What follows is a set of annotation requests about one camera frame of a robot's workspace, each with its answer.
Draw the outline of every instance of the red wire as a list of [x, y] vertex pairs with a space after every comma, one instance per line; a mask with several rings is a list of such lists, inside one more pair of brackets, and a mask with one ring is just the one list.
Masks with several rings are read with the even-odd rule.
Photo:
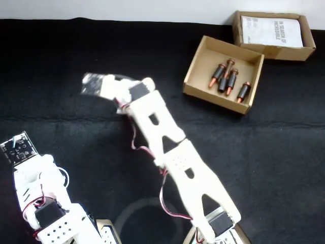
[[136, 139], [136, 136], [137, 136], [137, 130], [136, 130], [136, 126], [134, 125], [132, 119], [130, 118], [130, 116], [127, 116], [131, 122], [131, 126], [132, 126], [132, 130], [133, 130], [133, 138], [132, 138], [132, 141], [131, 141], [131, 148], [133, 150], [144, 150], [146, 153], [148, 153], [150, 156], [152, 156], [153, 158], [155, 158], [155, 156], [153, 155], [152, 151], [146, 147], [146, 146], [139, 146], [139, 147], [136, 147], [134, 145], [134, 141]]
[[45, 204], [45, 196], [44, 196], [44, 191], [43, 191], [43, 184], [41, 184], [41, 191], [42, 191], [42, 202], [41, 203], [35, 203], [36, 207], [40, 207], [40, 206], [43, 206]]
[[22, 215], [24, 216], [24, 212], [26, 211], [26, 209], [31, 206], [33, 203], [35, 203], [37, 200], [39, 200], [40, 198], [43, 198], [43, 197], [38, 197], [38, 198], [35, 198], [33, 201], [31, 201], [29, 204], [26, 205], [26, 207], [23, 209], [22, 211]]
[[37, 237], [37, 235], [41, 232], [42, 230], [40, 229], [40, 230], [36, 230], [34, 233], [33, 233], [33, 237], [34, 238], [36, 238]]
[[166, 182], [166, 177], [167, 177], [167, 174], [168, 174], [168, 171], [167, 169], [165, 168], [163, 171], [161, 171], [162, 175], [164, 176], [163, 180], [162, 180], [162, 186], [161, 186], [161, 189], [160, 189], [160, 193], [159, 193], [159, 200], [160, 200], [160, 203], [161, 203], [161, 207], [163, 208], [163, 210], [170, 216], [172, 217], [178, 217], [178, 218], [182, 218], [182, 219], [186, 219], [186, 220], [192, 220], [193, 218], [191, 216], [188, 216], [188, 215], [183, 215], [181, 213], [173, 213], [171, 211], [169, 211], [166, 207], [166, 204], [165, 204], [165, 201], [164, 201], [164, 185], [165, 185], [165, 182]]
[[195, 239], [197, 241], [198, 244], [202, 244], [204, 241], [204, 238], [202, 238], [202, 240], [199, 240], [199, 229], [197, 228], [196, 234], [195, 234]]

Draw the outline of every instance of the black fabric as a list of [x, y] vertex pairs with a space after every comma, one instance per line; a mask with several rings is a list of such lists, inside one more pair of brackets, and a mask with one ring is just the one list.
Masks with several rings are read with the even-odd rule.
[[[317, 50], [306, 62], [266, 60], [254, 105], [240, 116], [182, 93], [202, 35], [232, 42], [230, 26], [75, 19], [1, 20], [0, 29], [1, 141], [26, 130], [38, 152], [67, 169], [72, 201], [95, 218], [114, 221], [157, 197], [161, 176], [149, 156], [131, 151], [132, 129], [113, 103], [79, 95], [83, 74], [150, 76], [253, 243], [325, 243], [325, 32], [312, 32]], [[0, 182], [2, 243], [34, 243], [5, 160]], [[185, 211], [170, 178], [165, 197]], [[182, 223], [185, 237], [190, 223]], [[121, 239], [171, 243], [173, 231], [152, 207], [128, 220]]]

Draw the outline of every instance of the table surface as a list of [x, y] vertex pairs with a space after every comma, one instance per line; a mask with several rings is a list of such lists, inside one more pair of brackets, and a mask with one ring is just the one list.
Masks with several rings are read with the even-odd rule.
[[[74, 19], [0, 20], [0, 28], [0, 140], [26, 130], [69, 172], [73, 202], [123, 225], [123, 243], [179, 244], [190, 224], [157, 207], [161, 176], [130, 149], [127, 119], [109, 101], [79, 95], [85, 72], [153, 78], [252, 243], [325, 243], [325, 32], [312, 32], [317, 50], [306, 62], [265, 60], [254, 105], [240, 116], [182, 93], [202, 35], [232, 42], [230, 26]], [[0, 182], [3, 243], [35, 243], [4, 160]], [[170, 178], [165, 199], [185, 211]], [[147, 207], [127, 208], [135, 202]]]

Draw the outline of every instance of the mounting hole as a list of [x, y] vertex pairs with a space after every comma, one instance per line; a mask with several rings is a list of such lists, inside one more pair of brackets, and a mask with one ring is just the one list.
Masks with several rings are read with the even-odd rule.
[[193, 179], [194, 178], [194, 172], [192, 168], [186, 169], [185, 174], [187, 175], [188, 178]]
[[157, 126], [159, 125], [159, 121], [158, 121], [158, 118], [157, 116], [153, 113], [152, 115], [149, 116], [149, 119], [151, 120], [151, 122]]

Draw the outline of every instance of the black cylinder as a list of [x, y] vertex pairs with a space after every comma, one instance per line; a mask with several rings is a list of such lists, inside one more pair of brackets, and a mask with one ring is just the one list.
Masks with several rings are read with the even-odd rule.
[[240, 89], [237, 98], [241, 98], [242, 100], [245, 99], [245, 97], [248, 95], [250, 90], [250, 85], [247, 83], [244, 83], [242, 88]]
[[218, 68], [215, 70], [212, 78], [219, 79], [219, 77], [221, 76], [223, 70], [224, 70], [224, 65], [219, 65]]
[[218, 91], [220, 93], [223, 93], [225, 90], [225, 86], [227, 85], [227, 79], [222, 77], [220, 82], [219, 82], [219, 86], [218, 86]]
[[232, 72], [230, 77], [229, 77], [229, 80], [228, 80], [228, 87], [231, 87], [231, 88], [234, 88], [235, 86], [235, 82], [236, 82], [236, 78], [237, 78], [237, 75], [235, 72]]

